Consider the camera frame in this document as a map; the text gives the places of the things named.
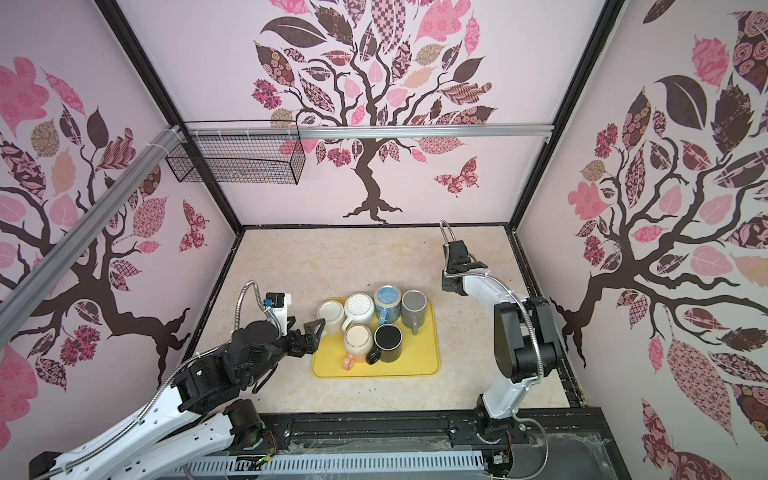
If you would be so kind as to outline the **cream and peach mug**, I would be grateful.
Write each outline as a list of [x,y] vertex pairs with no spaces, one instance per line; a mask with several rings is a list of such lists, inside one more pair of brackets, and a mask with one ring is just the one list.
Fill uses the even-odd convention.
[[346,357],[342,362],[342,368],[349,371],[355,365],[366,362],[366,357],[374,346],[373,334],[364,325],[352,325],[344,333],[343,346]]

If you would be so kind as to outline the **small white mug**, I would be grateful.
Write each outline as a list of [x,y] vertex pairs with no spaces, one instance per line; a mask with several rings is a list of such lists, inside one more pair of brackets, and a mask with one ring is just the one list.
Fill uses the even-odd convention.
[[323,337],[337,335],[341,332],[342,324],[346,318],[344,305],[337,300],[327,300],[317,309],[317,317],[325,320]]

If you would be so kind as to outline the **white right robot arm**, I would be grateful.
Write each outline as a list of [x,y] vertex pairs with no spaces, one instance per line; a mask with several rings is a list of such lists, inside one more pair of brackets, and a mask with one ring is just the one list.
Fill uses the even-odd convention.
[[475,416],[478,436],[495,441],[523,423],[517,416],[522,400],[557,369],[562,347],[545,298],[516,293],[476,260],[461,240],[444,243],[443,253],[442,290],[477,299],[493,317],[498,373],[478,397]]

